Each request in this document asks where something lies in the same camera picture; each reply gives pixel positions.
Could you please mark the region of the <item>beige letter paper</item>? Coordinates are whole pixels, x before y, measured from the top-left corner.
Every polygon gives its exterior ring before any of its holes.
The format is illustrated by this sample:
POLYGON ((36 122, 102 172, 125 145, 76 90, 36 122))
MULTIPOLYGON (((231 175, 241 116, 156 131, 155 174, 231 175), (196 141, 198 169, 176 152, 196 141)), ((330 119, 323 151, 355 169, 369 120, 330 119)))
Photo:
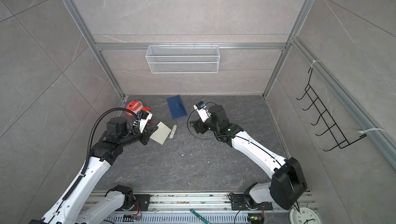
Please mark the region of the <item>beige letter paper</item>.
POLYGON ((150 136, 150 139, 162 145, 171 133, 171 129, 162 122, 157 127, 158 129, 150 136))

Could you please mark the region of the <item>blue envelope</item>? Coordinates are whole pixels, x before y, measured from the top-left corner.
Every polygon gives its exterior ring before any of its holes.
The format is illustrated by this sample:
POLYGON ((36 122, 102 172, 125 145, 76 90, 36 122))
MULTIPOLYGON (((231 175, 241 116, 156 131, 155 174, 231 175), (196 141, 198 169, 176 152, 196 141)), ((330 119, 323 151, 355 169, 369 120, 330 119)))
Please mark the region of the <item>blue envelope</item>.
POLYGON ((180 95, 167 98, 167 103, 172 119, 178 119, 187 115, 180 95))

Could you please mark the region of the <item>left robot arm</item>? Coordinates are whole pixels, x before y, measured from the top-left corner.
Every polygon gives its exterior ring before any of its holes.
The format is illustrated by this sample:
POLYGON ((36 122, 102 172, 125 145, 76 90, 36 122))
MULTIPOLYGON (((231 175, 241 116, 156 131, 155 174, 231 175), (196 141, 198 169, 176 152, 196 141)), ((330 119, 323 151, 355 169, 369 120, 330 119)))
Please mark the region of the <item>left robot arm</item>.
POLYGON ((87 154, 81 172, 75 177, 56 203, 40 219, 32 219, 32 224, 100 224, 116 210, 129 211, 137 206, 133 189, 117 185, 111 188, 94 206, 83 210, 86 200, 95 186, 122 154, 123 148, 135 142, 146 145, 150 136, 158 129, 149 125, 152 113, 140 110, 137 113, 127 108, 112 108, 104 112, 95 122, 88 141, 87 154), (106 131, 97 143, 93 138, 102 119, 114 111, 126 111, 134 117, 129 124, 125 117, 112 118, 106 131))

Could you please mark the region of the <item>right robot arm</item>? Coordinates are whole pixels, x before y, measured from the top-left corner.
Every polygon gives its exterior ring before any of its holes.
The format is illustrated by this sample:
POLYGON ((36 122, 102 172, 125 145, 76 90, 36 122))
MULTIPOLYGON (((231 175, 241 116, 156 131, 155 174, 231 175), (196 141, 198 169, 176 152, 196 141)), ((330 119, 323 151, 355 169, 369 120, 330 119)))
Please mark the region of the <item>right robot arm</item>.
POLYGON ((241 126, 229 121, 222 105, 207 107, 201 101, 194 105, 194 110, 199 118, 188 121, 188 127, 194 129, 194 137, 213 132, 217 141, 246 155, 270 178, 269 183, 255 183, 245 190, 246 207, 252 209, 269 202, 275 202, 285 210, 300 207, 298 199, 307 190, 307 183, 298 160, 286 159, 257 142, 241 126))

